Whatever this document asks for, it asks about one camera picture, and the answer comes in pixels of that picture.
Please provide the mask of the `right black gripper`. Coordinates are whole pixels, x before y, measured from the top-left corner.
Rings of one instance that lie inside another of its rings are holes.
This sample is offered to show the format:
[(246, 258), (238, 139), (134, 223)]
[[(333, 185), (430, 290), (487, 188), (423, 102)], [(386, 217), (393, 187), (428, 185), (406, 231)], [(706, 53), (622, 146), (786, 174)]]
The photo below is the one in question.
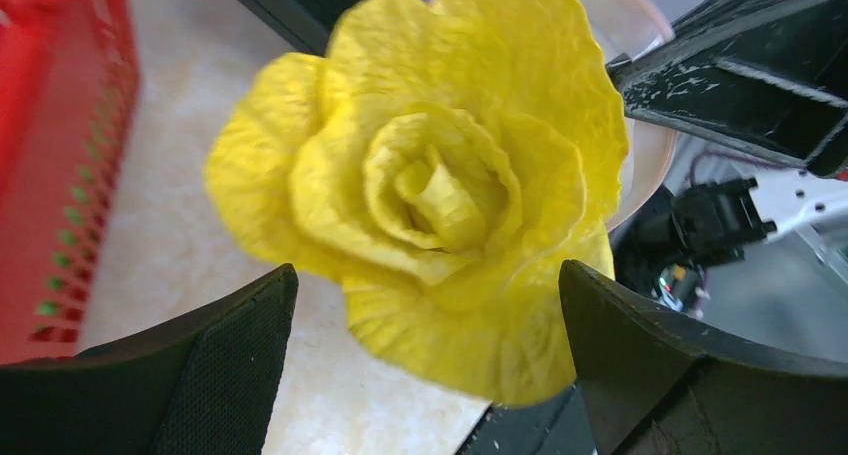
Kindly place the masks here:
[(847, 0), (706, 0), (607, 66), (657, 124), (835, 178), (847, 168)]

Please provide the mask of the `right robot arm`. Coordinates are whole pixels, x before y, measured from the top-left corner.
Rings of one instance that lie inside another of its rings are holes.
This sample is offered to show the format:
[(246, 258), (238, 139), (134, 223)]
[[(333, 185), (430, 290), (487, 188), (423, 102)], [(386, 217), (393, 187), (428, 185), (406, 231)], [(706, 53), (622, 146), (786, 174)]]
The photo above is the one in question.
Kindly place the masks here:
[(847, 208), (847, 0), (706, 0), (674, 28), (608, 63), (627, 116), (769, 165), (661, 189), (624, 235), (619, 282), (690, 315), (708, 269)]

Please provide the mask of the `yellow toy corn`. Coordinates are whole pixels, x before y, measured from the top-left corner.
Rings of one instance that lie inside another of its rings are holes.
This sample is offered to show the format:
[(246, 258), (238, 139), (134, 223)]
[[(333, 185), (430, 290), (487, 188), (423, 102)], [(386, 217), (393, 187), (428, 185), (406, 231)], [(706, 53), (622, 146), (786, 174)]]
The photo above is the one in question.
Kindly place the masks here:
[(363, 0), (258, 73), (205, 185), (244, 251), (340, 285), (372, 355), (528, 406), (575, 381), (559, 271), (613, 275), (628, 152), (579, 0)]

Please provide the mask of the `red plastic shopping basket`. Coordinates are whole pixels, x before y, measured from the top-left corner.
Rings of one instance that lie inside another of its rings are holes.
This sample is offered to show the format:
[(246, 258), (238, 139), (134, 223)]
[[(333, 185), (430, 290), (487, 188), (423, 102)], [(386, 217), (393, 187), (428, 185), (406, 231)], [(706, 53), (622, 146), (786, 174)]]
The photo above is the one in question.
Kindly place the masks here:
[(75, 354), (139, 98), (128, 0), (1, 0), (1, 360)]

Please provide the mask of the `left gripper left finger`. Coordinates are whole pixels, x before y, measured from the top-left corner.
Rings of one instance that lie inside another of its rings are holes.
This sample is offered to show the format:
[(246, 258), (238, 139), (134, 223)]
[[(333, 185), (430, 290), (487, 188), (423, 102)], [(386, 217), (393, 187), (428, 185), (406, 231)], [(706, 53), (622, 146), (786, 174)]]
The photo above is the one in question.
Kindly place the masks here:
[(298, 293), (285, 264), (68, 359), (1, 369), (5, 454), (258, 454)]

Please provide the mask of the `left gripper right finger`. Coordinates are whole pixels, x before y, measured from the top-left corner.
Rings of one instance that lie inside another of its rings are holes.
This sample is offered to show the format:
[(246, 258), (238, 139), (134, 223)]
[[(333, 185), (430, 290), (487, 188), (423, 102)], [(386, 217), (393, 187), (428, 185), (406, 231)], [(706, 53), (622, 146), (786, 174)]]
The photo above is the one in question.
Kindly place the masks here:
[(843, 454), (847, 367), (672, 311), (587, 265), (559, 274), (601, 454)]

